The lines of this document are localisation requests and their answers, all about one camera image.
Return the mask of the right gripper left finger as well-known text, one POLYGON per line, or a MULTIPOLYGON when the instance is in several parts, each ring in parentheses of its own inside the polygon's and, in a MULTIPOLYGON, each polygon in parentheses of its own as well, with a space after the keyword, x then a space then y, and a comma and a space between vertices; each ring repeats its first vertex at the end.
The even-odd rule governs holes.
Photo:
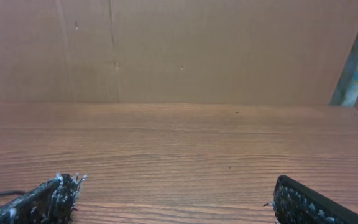
POLYGON ((31 191, 0 192, 0 197, 17 195, 14 200, 0 206, 0 224, 73 223, 72 213, 76 210, 76 201, 86 178, 86 175, 57 173, 31 191))

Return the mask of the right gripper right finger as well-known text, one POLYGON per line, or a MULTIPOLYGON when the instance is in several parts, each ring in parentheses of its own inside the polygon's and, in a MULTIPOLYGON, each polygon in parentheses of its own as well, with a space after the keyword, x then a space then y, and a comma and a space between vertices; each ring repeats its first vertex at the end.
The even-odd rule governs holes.
POLYGON ((279 224, 358 224, 358 213, 286 175, 278 177, 267 205, 279 224))

